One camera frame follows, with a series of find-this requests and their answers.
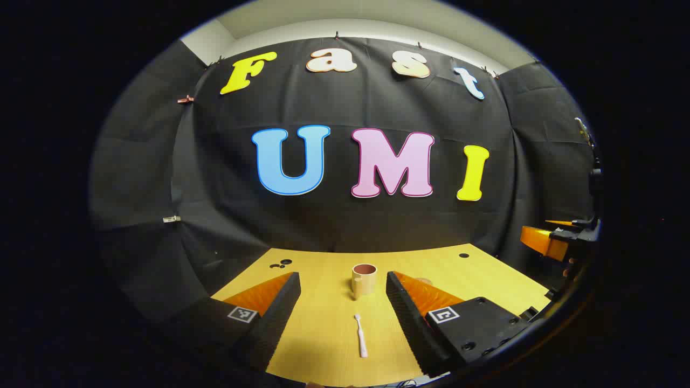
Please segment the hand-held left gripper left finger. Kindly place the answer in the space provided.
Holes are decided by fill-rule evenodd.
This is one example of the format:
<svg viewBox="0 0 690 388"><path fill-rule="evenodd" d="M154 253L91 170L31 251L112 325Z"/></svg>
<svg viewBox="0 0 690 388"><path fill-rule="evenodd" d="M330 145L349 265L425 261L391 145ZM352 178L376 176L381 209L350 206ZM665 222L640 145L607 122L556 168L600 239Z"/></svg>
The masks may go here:
<svg viewBox="0 0 690 388"><path fill-rule="evenodd" d="M301 294L289 272L217 300L202 298L162 322L163 333L202 363L264 372Z"/></svg>

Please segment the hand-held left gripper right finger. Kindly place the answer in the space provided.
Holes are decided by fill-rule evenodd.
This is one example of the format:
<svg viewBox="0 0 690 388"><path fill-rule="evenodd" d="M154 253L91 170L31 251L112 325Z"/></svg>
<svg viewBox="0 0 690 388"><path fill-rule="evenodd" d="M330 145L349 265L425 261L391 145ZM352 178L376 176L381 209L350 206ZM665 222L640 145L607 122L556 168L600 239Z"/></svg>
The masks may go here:
<svg viewBox="0 0 690 388"><path fill-rule="evenodd" d="M485 358L537 316L515 315L486 297L462 300L399 271L389 271L386 293L423 374L430 377Z"/></svg>

